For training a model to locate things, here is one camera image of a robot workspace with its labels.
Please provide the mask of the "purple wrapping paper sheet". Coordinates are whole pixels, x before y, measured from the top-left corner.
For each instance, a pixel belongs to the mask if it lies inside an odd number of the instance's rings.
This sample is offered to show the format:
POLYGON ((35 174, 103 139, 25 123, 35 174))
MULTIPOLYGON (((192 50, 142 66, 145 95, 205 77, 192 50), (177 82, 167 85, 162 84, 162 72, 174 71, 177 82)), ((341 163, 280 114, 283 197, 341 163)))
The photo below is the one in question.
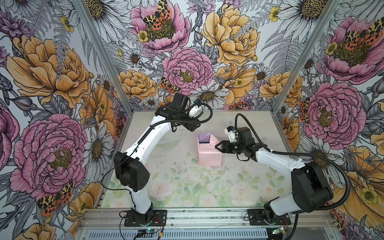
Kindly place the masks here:
POLYGON ((220 167, 223 154, 215 148, 220 141, 211 133, 198 136, 198 164, 203 167, 220 167))

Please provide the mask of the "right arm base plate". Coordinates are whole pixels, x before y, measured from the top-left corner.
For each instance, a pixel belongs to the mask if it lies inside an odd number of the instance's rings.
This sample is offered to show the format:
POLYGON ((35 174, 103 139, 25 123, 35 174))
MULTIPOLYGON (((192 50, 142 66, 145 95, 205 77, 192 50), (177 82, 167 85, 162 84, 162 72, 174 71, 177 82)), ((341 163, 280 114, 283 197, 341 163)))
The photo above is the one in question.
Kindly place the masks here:
POLYGON ((288 214, 277 216, 273 212, 264 209, 248 209, 245 217, 248 218, 251 226, 264 225, 290 225, 291 219, 288 214))

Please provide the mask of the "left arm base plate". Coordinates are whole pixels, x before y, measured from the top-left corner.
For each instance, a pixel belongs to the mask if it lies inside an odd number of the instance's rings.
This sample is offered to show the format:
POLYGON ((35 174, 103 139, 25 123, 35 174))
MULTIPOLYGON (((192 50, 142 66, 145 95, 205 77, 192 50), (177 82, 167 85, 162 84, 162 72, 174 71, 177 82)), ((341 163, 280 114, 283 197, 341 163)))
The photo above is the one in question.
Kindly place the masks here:
POLYGON ((127 212, 125 227, 164 227, 167 222, 167 210, 149 210, 146 214, 139 214, 133 209, 127 212))

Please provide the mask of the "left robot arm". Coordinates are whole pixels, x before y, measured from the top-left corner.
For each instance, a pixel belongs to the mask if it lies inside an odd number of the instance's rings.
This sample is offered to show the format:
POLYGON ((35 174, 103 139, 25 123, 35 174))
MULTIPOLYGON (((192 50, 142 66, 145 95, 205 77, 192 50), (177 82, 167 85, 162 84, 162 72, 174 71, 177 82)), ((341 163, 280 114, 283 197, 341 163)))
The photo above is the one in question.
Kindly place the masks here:
POLYGON ((151 123, 140 136, 140 138, 125 152, 117 152, 114 156, 116 178, 128 191, 133 202, 133 207, 128 211, 126 218, 131 221, 129 227, 148 226, 156 218, 154 205, 148 197, 146 185, 150 180, 150 172, 146 163, 151 152, 159 143, 160 139, 170 130, 174 131, 177 126, 184 126, 193 132, 202 123, 199 117, 204 112, 202 103, 195 103, 185 108, 183 103, 169 103, 160 107, 155 112, 151 123))

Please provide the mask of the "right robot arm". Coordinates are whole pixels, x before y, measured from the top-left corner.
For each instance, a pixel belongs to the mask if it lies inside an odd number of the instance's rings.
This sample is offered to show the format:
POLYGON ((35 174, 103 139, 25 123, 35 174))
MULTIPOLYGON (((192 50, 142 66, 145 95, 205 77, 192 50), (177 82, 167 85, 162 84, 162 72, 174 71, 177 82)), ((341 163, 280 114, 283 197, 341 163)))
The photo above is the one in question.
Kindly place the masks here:
POLYGON ((222 141, 215 148, 224 154, 244 154, 290 177, 292 192, 264 205, 264 221, 269 224, 288 213, 311 213, 334 197, 322 168, 316 163, 305 164, 273 151, 261 151, 260 143, 247 145, 245 142, 222 141))

